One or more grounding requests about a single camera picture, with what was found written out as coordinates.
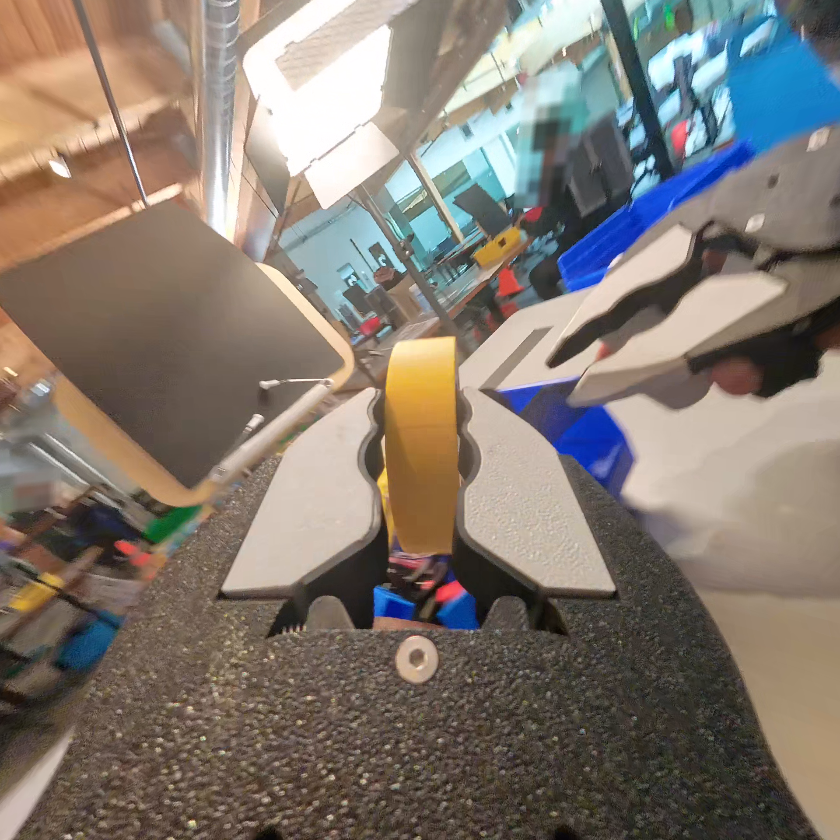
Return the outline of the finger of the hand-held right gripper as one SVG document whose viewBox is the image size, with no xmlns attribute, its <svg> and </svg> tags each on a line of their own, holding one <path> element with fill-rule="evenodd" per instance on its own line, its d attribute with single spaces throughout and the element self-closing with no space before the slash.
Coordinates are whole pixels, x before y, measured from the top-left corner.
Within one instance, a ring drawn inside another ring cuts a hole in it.
<svg viewBox="0 0 840 840">
<path fill-rule="evenodd" d="M 621 344 L 670 314 L 701 279 L 700 234 L 676 225 L 591 289 L 547 359 L 549 368 L 572 360 L 597 342 Z"/>
<path fill-rule="evenodd" d="M 781 326 L 790 318 L 789 284 L 766 272 L 717 275 L 702 280 L 676 303 L 670 314 L 648 303 L 619 323 L 617 301 L 603 282 L 583 300 L 568 324 L 568 351 L 578 340 L 586 350 L 595 342 L 612 354 L 592 362 L 569 397 L 573 406 L 595 406 L 630 396 L 646 396 L 671 410 L 701 400 L 709 391 L 709 376 L 694 373 L 690 363 Z"/>
</svg>

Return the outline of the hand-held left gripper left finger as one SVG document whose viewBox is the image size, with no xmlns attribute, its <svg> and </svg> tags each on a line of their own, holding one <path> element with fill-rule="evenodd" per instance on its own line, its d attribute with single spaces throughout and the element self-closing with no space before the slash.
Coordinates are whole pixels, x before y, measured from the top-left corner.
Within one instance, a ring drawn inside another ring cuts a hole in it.
<svg viewBox="0 0 840 840">
<path fill-rule="evenodd" d="M 372 624 L 389 536 L 377 479 L 384 393 L 366 388 L 306 430 L 282 456 L 221 585 L 228 600 L 286 602 L 292 620 L 319 597 Z"/>
</svg>

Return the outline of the blue plastic bin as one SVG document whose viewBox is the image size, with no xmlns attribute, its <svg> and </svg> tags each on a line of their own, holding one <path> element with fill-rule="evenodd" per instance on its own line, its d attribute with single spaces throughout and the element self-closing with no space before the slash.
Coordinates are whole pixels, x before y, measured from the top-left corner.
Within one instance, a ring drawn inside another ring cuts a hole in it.
<svg viewBox="0 0 840 840">
<path fill-rule="evenodd" d="M 620 500 L 634 453 L 624 431 L 602 406 L 574 407 L 568 398 L 575 378 L 497 388 L 520 419 L 544 436 L 560 455 L 574 458 L 613 498 Z"/>
</svg>

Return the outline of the yellow tape roll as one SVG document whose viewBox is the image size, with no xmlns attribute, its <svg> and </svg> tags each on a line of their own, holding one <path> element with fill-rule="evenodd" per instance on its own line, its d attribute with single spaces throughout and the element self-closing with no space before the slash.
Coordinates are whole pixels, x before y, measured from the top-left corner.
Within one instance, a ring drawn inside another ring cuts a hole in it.
<svg viewBox="0 0 840 840">
<path fill-rule="evenodd" d="M 377 481 L 389 538 L 401 551 L 450 555 L 460 487 L 458 353 L 452 337 L 397 343 L 384 389 Z"/>
</svg>

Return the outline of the person's right hand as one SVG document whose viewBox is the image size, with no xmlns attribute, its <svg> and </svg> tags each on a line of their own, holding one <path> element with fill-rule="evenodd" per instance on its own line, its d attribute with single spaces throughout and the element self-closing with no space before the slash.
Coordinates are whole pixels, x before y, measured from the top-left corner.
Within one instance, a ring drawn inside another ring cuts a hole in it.
<svg viewBox="0 0 840 840">
<path fill-rule="evenodd" d="M 839 304 L 791 324 L 689 360 L 693 374 L 733 396 L 762 399 L 816 378 L 824 353 L 838 347 Z"/>
</svg>

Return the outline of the blue storage bin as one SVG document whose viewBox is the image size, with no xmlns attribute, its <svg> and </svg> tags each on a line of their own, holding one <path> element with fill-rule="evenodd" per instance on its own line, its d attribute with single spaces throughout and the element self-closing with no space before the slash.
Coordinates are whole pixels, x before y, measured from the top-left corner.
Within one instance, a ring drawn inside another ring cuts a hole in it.
<svg viewBox="0 0 840 840">
<path fill-rule="evenodd" d="M 750 162 L 748 141 L 731 143 L 622 206 L 558 258 L 566 292 L 598 284 L 610 265 L 675 207 Z"/>
</svg>

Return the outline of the white panel stand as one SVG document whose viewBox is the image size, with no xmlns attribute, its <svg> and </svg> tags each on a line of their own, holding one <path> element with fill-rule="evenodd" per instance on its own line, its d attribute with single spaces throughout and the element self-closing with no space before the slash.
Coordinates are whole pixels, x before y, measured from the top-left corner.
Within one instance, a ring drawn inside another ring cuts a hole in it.
<svg viewBox="0 0 840 840">
<path fill-rule="evenodd" d="M 272 379 L 259 381 L 258 388 L 260 393 L 265 394 L 282 385 L 297 384 L 310 384 L 311 388 L 269 421 L 264 414 L 255 413 L 234 441 L 234 445 L 209 472 L 207 480 L 210 483 L 221 485 L 231 475 L 245 471 L 246 467 L 289 433 L 329 396 L 336 386 L 336 381 L 331 376 Z"/>
</svg>

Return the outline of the blue flat sheet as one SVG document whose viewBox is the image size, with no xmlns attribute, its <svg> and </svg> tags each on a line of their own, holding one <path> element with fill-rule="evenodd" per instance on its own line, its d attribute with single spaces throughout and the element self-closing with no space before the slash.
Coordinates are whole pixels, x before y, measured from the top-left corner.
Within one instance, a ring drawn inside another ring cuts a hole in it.
<svg viewBox="0 0 840 840">
<path fill-rule="evenodd" d="M 740 27 L 727 47 L 739 141 L 763 154 L 839 120 L 839 90 L 815 51 L 777 17 Z"/>
</svg>

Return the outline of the green plastic bin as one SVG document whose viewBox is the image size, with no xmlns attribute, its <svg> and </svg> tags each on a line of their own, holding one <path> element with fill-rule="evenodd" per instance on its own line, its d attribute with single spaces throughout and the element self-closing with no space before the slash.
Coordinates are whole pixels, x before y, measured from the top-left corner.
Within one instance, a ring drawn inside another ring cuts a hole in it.
<svg viewBox="0 0 840 840">
<path fill-rule="evenodd" d="M 190 507 L 173 507 L 153 518 L 142 531 L 142 540 L 158 545 L 184 529 L 203 511 L 203 504 Z"/>
</svg>

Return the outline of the yellow box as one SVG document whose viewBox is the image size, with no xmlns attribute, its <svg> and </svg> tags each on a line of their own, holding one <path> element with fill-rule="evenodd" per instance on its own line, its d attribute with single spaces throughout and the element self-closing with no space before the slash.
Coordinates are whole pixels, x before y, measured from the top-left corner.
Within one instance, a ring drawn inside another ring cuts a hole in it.
<svg viewBox="0 0 840 840">
<path fill-rule="evenodd" d="M 527 245 L 528 238 L 522 236 L 520 227 L 510 226 L 498 236 L 488 239 L 472 258 L 478 267 L 484 269 L 514 259 Z"/>
</svg>

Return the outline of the black computer monitor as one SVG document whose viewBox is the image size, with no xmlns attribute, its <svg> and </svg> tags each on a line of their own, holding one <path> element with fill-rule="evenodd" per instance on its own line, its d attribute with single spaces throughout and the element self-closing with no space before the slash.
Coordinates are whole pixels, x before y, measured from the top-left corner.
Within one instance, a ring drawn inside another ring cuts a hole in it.
<svg viewBox="0 0 840 840">
<path fill-rule="evenodd" d="M 488 238 L 496 238 L 511 226 L 505 207 L 477 183 L 458 193 L 454 204 L 472 217 Z"/>
</svg>

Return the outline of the white rolled sheet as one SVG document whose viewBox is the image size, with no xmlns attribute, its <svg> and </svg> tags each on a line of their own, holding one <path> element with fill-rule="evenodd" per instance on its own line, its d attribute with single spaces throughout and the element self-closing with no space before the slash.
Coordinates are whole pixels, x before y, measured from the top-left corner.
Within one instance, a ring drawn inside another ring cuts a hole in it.
<svg viewBox="0 0 840 840">
<path fill-rule="evenodd" d="M 623 498 L 698 590 L 785 779 L 823 838 L 839 816 L 838 352 L 769 401 L 609 405 Z"/>
</svg>

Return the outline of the black panel with wooden rim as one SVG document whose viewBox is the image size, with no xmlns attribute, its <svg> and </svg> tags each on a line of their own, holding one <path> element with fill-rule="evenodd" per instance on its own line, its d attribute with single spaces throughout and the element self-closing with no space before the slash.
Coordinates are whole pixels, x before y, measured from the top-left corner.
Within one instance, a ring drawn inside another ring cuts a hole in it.
<svg viewBox="0 0 840 840">
<path fill-rule="evenodd" d="M 208 500 L 209 472 L 257 412 L 350 378 L 350 343 L 272 266 L 173 201 L 2 273 L 2 310 L 59 374 L 69 425 L 153 499 Z"/>
</svg>

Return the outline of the studio light panel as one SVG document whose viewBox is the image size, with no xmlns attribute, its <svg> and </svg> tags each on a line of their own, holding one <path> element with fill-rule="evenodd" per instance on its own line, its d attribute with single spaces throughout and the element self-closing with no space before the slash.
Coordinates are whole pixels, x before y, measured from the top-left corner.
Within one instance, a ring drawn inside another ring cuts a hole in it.
<svg viewBox="0 0 840 840">
<path fill-rule="evenodd" d="M 238 41 L 250 88 L 291 176 L 321 209 L 398 155 L 375 124 L 395 21 L 413 2 L 277 2 Z"/>
</svg>

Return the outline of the thin metal rod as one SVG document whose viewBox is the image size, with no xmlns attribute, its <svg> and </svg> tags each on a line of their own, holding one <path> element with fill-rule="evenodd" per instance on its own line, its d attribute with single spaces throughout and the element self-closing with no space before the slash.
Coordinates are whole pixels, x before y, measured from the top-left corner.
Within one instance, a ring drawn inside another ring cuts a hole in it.
<svg viewBox="0 0 840 840">
<path fill-rule="evenodd" d="M 123 116 L 119 109 L 119 105 L 117 103 L 116 98 L 114 97 L 112 87 L 110 84 L 110 79 L 104 65 L 102 59 L 102 53 L 100 51 L 98 42 L 96 40 L 96 36 L 93 32 L 93 28 L 91 25 L 91 21 L 88 15 L 87 8 L 83 1 L 72 1 L 72 6 L 75 11 L 75 16 L 77 18 L 80 31 L 85 39 L 87 49 L 89 55 L 91 57 L 93 66 L 97 73 L 99 84 L 101 87 L 101 91 L 103 96 L 106 99 L 108 104 L 108 110 L 110 111 L 115 129 L 117 130 L 120 142 L 122 144 L 123 151 L 125 153 L 125 157 L 129 164 L 129 168 L 132 173 L 133 181 L 136 186 L 136 190 L 139 194 L 139 199 L 141 202 L 142 208 L 150 207 L 151 203 L 148 198 L 147 192 L 144 188 L 144 184 L 141 178 L 140 170 L 137 165 L 137 161 L 135 160 L 135 156 L 133 153 L 133 147 L 130 141 L 129 132 L 127 130 L 126 124 L 123 120 Z"/>
</svg>

